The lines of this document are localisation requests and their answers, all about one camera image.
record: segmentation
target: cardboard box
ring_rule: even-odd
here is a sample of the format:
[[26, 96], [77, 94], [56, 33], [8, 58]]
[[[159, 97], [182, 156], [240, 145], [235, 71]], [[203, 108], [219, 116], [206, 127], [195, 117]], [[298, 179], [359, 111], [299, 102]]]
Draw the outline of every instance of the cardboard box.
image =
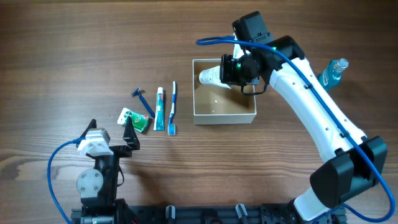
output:
[[[244, 96], [240, 86], [232, 90], [215, 85], [202, 85], [201, 71], [219, 65], [221, 59], [194, 59], [193, 72], [193, 120], [195, 124], [244, 124], [251, 123], [257, 114], [256, 97]], [[253, 86], [245, 86], [245, 93], [253, 93]]]

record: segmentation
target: plastic bottle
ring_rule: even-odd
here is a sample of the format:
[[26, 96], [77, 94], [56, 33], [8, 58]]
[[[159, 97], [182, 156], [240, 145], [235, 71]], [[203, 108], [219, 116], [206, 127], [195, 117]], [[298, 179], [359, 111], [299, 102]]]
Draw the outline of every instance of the plastic bottle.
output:
[[318, 81], [321, 86], [329, 91], [332, 87], [339, 84], [343, 71], [348, 67], [348, 61], [344, 58], [332, 60], [325, 71], [318, 75]]

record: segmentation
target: black camera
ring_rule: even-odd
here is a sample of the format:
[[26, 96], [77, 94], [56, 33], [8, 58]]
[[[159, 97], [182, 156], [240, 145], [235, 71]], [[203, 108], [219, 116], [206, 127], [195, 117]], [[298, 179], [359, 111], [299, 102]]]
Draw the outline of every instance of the black camera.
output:
[[[260, 12], [252, 12], [232, 23], [236, 38], [238, 40], [267, 44], [274, 40], [268, 31]], [[251, 51], [251, 47], [241, 46], [246, 54], [246, 50]], [[258, 85], [259, 71], [262, 63], [259, 57], [253, 54], [245, 55], [241, 58], [233, 58], [232, 55], [223, 55], [220, 66], [220, 80], [229, 85]]]
[[[232, 23], [236, 38], [245, 42], [264, 44], [278, 50], [289, 60], [294, 58], [304, 59], [304, 52], [289, 36], [274, 40], [268, 31], [258, 11], [252, 12]], [[228, 85], [243, 87], [246, 85], [258, 85], [259, 77], [265, 81], [264, 91], [259, 93], [243, 93], [244, 95], [257, 95], [266, 91], [272, 71], [282, 68], [285, 60], [274, 52], [259, 47], [241, 45], [244, 55], [233, 58], [224, 54], [221, 58], [220, 80]]]

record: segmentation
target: toothbrush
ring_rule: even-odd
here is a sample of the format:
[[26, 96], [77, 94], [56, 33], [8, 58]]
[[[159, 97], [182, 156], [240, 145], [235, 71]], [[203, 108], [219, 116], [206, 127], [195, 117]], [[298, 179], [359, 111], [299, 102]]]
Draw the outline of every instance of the toothbrush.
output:
[[172, 100], [172, 110], [170, 112], [169, 117], [169, 127], [167, 128], [169, 135], [175, 135], [177, 132], [177, 127], [175, 124], [172, 124], [174, 113], [175, 113], [175, 99], [177, 97], [177, 86], [175, 81], [173, 81], [173, 100]]

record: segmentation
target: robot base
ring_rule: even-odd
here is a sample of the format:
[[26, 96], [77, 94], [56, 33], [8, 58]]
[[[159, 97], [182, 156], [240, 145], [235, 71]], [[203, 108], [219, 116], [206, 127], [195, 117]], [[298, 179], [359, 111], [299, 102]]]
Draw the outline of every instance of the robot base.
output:
[[[247, 206], [246, 219], [238, 218], [234, 206], [175, 207], [175, 219], [166, 219], [165, 207], [130, 206], [130, 209], [138, 217], [140, 224], [289, 224], [292, 222], [282, 218], [286, 206], [287, 204]], [[80, 217], [81, 210], [73, 210], [72, 223], [80, 223]], [[346, 210], [339, 208], [327, 217], [319, 219], [317, 224], [347, 224]]]

